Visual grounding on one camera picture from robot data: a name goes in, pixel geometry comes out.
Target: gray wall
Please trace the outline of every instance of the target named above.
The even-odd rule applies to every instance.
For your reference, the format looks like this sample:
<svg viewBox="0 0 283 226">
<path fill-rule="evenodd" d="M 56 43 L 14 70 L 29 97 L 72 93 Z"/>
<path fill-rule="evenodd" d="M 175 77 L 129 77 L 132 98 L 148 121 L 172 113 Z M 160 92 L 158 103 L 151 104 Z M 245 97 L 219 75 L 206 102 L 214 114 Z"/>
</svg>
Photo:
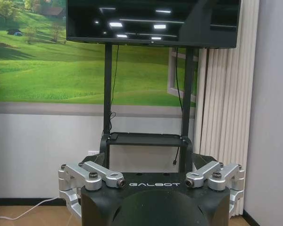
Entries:
<svg viewBox="0 0 283 226">
<path fill-rule="evenodd" d="M 0 198 L 58 196 L 58 168 L 100 147 L 102 117 L 0 114 Z M 180 134 L 181 119 L 116 117 L 113 131 Z M 190 135 L 193 136 L 193 120 Z M 177 148 L 114 146 L 111 168 L 177 172 Z"/>
<path fill-rule="evenodd" d="M 283 226 L 283 0 L 261 0 L 245 210 Z"/>
</svg>

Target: tv screen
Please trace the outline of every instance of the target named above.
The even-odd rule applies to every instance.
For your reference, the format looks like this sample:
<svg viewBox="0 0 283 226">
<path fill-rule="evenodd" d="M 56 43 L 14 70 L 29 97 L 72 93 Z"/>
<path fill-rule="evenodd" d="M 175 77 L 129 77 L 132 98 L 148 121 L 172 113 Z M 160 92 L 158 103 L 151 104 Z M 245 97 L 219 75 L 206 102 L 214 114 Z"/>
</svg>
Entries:
<svg viewBox="0 0 283 226">
<path fill-rule="evenodd" d="M 235 48 L 240 0 L 67 0 L 67 39 Z"/>
</svg>

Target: cable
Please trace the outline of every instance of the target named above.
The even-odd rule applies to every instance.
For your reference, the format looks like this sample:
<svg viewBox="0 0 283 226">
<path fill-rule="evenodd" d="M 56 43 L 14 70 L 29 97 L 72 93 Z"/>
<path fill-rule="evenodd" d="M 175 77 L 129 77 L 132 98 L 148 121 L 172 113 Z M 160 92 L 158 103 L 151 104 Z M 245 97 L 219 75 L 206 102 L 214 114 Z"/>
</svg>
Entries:
<svg viewBox="0 0 283 226">
<path fill-rule="evenodd" d="M 110 108 L 111 108 L 112 103 L 113 103 L 113 100 L 114 100 L 114 88 L 115 88 L 115 82 L 116 82 L 116 80 L 117 80 L 118 53 L 119 53 L 119 45 L 117 46 L 116 68 L 115 68 L 115 73 L 114 73 L 114 81 L 113 81 L 112 98 L 111 98 Z M 114 118 L 116 117 L 116 115 L 117 115 L 117 114 L 116 114 L 115 112 L 110 112 L 110 116 L 109 116 L 109 130 L 112 129 L 111 120 L 114 119 Z"/>
<path fill-rule="evenodd" d="M 183 104 L 181 103 L 179 84 L 178 84 L 178 48 L 176 48 L 175 71 L 176 71 L 176 83 L 177 83 L 177 92 L 179 96 L 179 103 L 180 103 L 181 111 L 183 111 Z"/>
<path fill-rule="evenodd" d="M 179 147 L 177 148 L 177 153 L 176 153 L 176 157 L 173 161 L 173 165 L 176 165 L 177 164 L 177 157 L 178 157 L 178 153 L 179 153 Z"/>
<path fill-rule="evenodd" d="M 112 89 L 112 99 L 111 99 L 111 105 L 114 100 L 114 88 L 115 88 L 115 81 L 117 79 L 117 63 L 118 63 L 118 51 L 119 51 L 119 45 L 117 46 L 117 60 L 116 60 L 116 68 L 115 68 L 115 73 L 114 73 L 114 82 L 113 82 L 113 89 Z"/>
<path fill-rule="evenodd" d="M 68 220 L 68 222 L 67 222 L 66 226 L 69 226 L 70 221 L 71 221 L 71 218 L 72 218 L 72 214 L 70 215 L 70 218 L 69 218 L 69 220 Z"/>
<path fill-rule="evenodd" d="M 40 202 L 39 204 L 35 205 L 34 207 L 32 207 L 30 210 L 26 211 L 25 213 L 21 214 L 19 217 L 16 217 L 16 218 L 8 218 L 8 217 L 0 217 L 0 219 L 5 219 L 5 220 L 18 220 L 19 218 L 21 218 L 22 216 L 24 216 L 26 213 L 32 211 L 34 208 L 40 206 L 41 204 L 45 203 L 45 202 L 50 202 L 50 201 L 53 201 L 55 199 L 58 199 L 60 196 L 56 197 L 56 198 L 53 198 L 53 199 L 47 199 L 47 200 L 44 200 L 42 202 Z"/>
<path fill-rule="evenodd" d="M 179 103 L 180 103 L 181 112 L 183 112 L 183 104 L 181 102 L 180 91 L 179 91 L 179 84 L 178 84 L 178 48 L 176 48 L 175 71 L 176 71 L 176 83 L 177 83 L 177 92 L 178 92 L 178 96 L 179 96 Z M 175 157 L 175 159 L 173 161 L 173 165 L 177 164 L 178 154 L 179 154 L 179 147 L 177 148 L 177 153 L 176 153 L 176 157 Z"/>
</svg>

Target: house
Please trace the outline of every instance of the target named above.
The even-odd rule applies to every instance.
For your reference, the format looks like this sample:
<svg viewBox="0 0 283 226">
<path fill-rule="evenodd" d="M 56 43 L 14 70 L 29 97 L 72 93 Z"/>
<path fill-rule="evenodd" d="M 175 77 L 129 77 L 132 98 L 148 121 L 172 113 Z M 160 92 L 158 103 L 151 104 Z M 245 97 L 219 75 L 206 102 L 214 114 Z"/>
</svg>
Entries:
<svg viewBox="0 0 283 226">
<path fill-rule="evenodd" d="M 65 10 L 62 7 L 46 7 L 42 10 L 42 15 L 63 18 L 65 16 Z"/>
<path fill-rule="evenodd" d="M 10 34 L 10 35 L 15 35 L 16 33 L 17 34 L 22 34 L 22 31 L 20 31 L 19 29 L 9 29 L 9 30 L 7 30 L 7 32 L 8 32 L 8 34 Z"/>
</svg>

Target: black cable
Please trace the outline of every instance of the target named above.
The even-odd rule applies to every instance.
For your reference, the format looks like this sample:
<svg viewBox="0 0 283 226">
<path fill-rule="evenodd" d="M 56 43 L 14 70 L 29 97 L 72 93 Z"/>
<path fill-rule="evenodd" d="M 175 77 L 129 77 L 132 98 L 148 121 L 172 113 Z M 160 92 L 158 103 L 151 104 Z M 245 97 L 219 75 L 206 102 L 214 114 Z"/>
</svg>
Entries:
<svg viewBox="0 0 283 226">
<path fill-rule="evenodd" d="M 115 68 L 115 73 L 114 73 L 114 81 L 113 81 L 113 88 L 112 88 L 112 98 L 111 98 L 111 103 L 110 107 L 112 106 L 113 100 L 114 100 L 114 89 L 115 89 L 115 82 L 117 80 L 117 65 L 118 65 L 118 53 L 119 53 L 119 45 L 117 46 L 117 59 L 116 59 L 116 68 Z M 109 116 L 109 130 L 112 129 L 112 123 L 111 120 L 116 117 L 116 112 L 110 112 Z"/>
<path fill-rule="evenodd" d="M 183 104 L 181 102 L 180 91 L 179 91 L 179 84 L 178 84 L 178 48 L 176 48 L 175 71 L 176 71 L 176 83 L 177 83 L 177 92 L 178 92 L 178 96 L 179 96 L 179 103 L 180 103 L 180 107 L 181 107 L 181 112 L 183 112 Z M 173 161 L 173 165 L 177 164 L 178 154 L 179 154 L 179 147 L 177 148 L 177 153 L 176 153 L 176 157 L 175 157 L 175 159 Z"/>
<path fill-rule="evenodd" d="M 113 88 L 112 88 L 112 99 L 111 99 L 111 105 L 114 100 L 114 88 L 115 88 L 115 81 L 117 79 L 117 63 L 118 63 L 118 51 L 119 51 L 119 45 L 117 46 L 117 60 L 116 60 L 116 68 L 115 68 L 115 73 L 114 73 L 114 82 L 113 82 Z"/>
<path fill-rule="evenodd" d="M 181 111 L 183 111 L 183 104 L 181 103 L 179 84 L 178 84 L 178 48 L 176 48 L 175 71 L 176 71 L 176 83 L 177 83 L 177 92 L 179 96 L 179 103 L 180 103 Z"/>
<path fill-rule="evenodd" d="M 178 157 L 178 153 L 179 153 L 179 147 L 177 148 L 177 153 L 176 153 L 176 157 L 173 161 L 173 165 L 176 165 L 177 164 L 177 157 Z"/>
</svg>

